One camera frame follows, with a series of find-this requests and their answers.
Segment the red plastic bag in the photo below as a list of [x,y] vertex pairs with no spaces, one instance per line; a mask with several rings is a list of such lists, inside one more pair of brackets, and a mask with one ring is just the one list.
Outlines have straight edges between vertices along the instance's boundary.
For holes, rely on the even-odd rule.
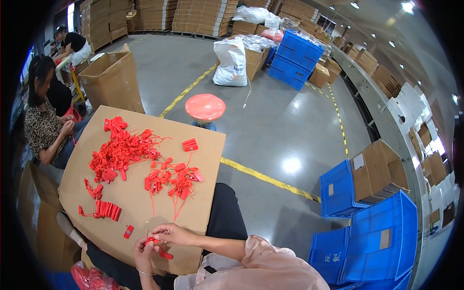
[[283,31],[276,28],[264,29],[261,35],[277,42],[282,42],[282,38],[284,38]]
[[80,290],[119,290],[119,285],[113,278],[97,268],[87,267],[79,261],[71,267],[71,275]]
[[89,273],[90,290],[119,290],[119,285],[105,273],[92,267]]
[[89,269],[79,261],[71,267],[71,275],[80,290],[90,290]]

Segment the woman's hair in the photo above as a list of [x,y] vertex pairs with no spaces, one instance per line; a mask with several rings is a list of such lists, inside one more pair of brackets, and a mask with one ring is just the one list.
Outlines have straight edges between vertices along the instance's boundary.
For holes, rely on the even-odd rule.
[[66,26],[60,26],[58,27],[58,29],[55,31],[55,38],[58,36],[58,34],[62,33],[62,32],[66,32]]
[[29,65],[29,106],[39,106],[43,104],[43,100],[35,92],[35,78],[39,80],[39,84],[43,84],[50,70],[54,69],[55,64],[51,57],[35,56]]

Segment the yellow floor line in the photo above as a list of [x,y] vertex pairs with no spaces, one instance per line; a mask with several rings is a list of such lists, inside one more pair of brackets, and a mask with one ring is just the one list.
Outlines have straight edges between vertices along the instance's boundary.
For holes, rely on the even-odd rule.
[[233,168],[235,168],[235,169],[238,170],[238,171],[241,171],[241,172],[243,172],[243,173],[249,174],[249,175],[254,176],[254,177],[256,177],[256,178],[258,178],[258,179],[261,179],[261,180],[263,180],[263,181],[266,181],[266,182],[268,182],[268,183],[270,183],[270,184],[273,184],[273,185],[275,185],[275,186],[277,186],[277,187],[280,187],[280,188],[286,189],[286,190],[288,190],[288,191],[290,191],[290,192],[293,192],[293,193],[295,193],[295,194],[304,196],[304,197],[307,198],[307,199],[314,200],[314,201],[317,201],[317,202],[319,202],[319,203],[321,202],[321,198],[318,197],[318,196],[312,195],[312,194],[310,194],[310,193],[308,193],[308,192],[306,192],[306,191],[304,191],[304,190],[298,189],[298,188],[296,188],[296,187],[294,187],[294,186],[291,186],[291,185],[289,185],[289,184],[286,184],[286,183],[283,183],[283,182],[281,182],[281,181],[278,181],[277,179],[274,179],[274,178],[272,178],[272,177],[269,177],[269,176],[267,176],[267,175],[264,175],[264,174],[262,174],[262,173],[259,173],[259,172],[256,171],[256,170],[253,170],[253,169],[251,169],[251,168],[245,167],[245,166],[243,166],[243,165],[241,165],[241,164],[239,164],[239,163],[237,163],[237,162],[235,162],[235,161],[232,161],[232,160],[230,160],[230,159],[221,157],[221,163],[226,164],[226,165],[228,165],[228,166],[230,166],[230,167],[233,167]]
[[308,87],[311,87],[313,89],[315,89],[316,91],[320,92],[321,94],[323,94],[324,96],[326,96],[329,100],[333,101],[329,96],[327,96],[326,94],[324,94],[322,91],[316,89],[315,87],[313,87],[312,85],[310,85],[309,83],[305,83],[305,85],[307,85]]
[[343,130],[343,124],[342,124],[342,119],[340,118],[340,112],[338,111],[337,103],[335,102],[335,98],[334,98],[334,94],[332,92],[332,88],[330,87],[329,83],[327,83],[327,85],[329,86],[329,91],[330,91],[330,94],[332,95],[332,101],[334,101],[335,110],[337,111],[338,122],[340,122],[340,128],[342,129],[343,143],[345,144],[345,153],[347,155],[347,159],[349,159],[347,139],[345,137],[345,131]]
[[129,45],[136,44],[137,42],[142,41],[142,40],[144,40],[144,39],[146,39],[146,38],[148,38],[148,36],[146,36],[146,37],[144,37],[144,38],[142,38],[142,39],[139,39],[138,41],[135,41],[135,42],[133,42],[133,43],[131,43],[131,44],[129,44]]
[[186,88],[177,98],[174,99],[174,101],[167,107],[165,110],[159,115],[159,118],[164,118],[166,114],[174,108],[174,106],[179,102],[191,89],[193,89],[194,86],[196,86],[204,77],[208,75],[212,70],[216,68],[216,65],[210,67],[209,70],[205,71],[196,81],[194,81],[188,88]]

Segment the bracelet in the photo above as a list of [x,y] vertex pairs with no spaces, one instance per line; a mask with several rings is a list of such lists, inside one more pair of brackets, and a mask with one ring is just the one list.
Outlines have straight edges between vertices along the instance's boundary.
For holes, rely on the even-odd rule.
[[139,268],[136,268],[136,269],[137,269],[137,271],[139,271],[140,273],[145,274],[145,275],[149,275],[149,276],[154,276],[154,275],[156,275],[156,274],[148,274],[148,273],[142,272],[142,271],[139,270]]

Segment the label on box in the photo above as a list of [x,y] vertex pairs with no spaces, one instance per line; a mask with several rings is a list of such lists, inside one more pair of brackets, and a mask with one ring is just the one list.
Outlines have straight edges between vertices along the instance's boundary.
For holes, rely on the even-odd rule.
[[362,156],[362,153],[353,158],[353,164],[355,170],[364,166],[364,157]]

